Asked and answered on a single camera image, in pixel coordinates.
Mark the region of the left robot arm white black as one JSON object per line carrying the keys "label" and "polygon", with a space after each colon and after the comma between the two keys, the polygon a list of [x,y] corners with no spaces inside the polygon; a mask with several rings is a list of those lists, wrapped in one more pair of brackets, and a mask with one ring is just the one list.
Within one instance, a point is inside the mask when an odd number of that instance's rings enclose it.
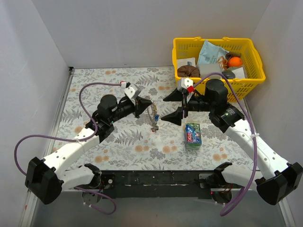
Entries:
{"label": "left robot arm white black", "polygon": [[68,168],[80,156],[104,141],[114,130],[113,123],[134,114],[139,118],[151,100],[137,97],[131,101],[124,96],[117,101],[114,95],[101,98],[92,122],[86,124],[75,137],[75,142],[67,143],[54,153],[39,159],[33,158],[27,168],[25,186],[45,205],[52,203],[62,191],[84,186],[96,189],[101,185],[101,171],[92,164],[84,164],[77,169]]}

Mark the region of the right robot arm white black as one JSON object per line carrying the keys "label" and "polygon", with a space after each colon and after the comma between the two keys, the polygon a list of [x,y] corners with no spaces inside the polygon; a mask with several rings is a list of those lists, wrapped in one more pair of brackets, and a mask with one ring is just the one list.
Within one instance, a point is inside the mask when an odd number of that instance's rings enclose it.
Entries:
{"label": "right robot arm white black", "polygon": [[228,103],[227,95],[228,89],[220,79],[208,80],[205,93],[201,95],[195,90],[193,80],[183,78],[177,88],[163,99],[165,102],[181,102],[181,106],[163,116],[162,120],[181,125],[189,112],[208,112],[211,123],[252,159],[253,169],[240,171],[232,163],[225,162],[203,182],[220,188],[231,183],[247,186],[257,191],[268,204],[276,205],[298,187],[303,168],[299,163],[291,164],[279,156],[254,131],[244,113]]}

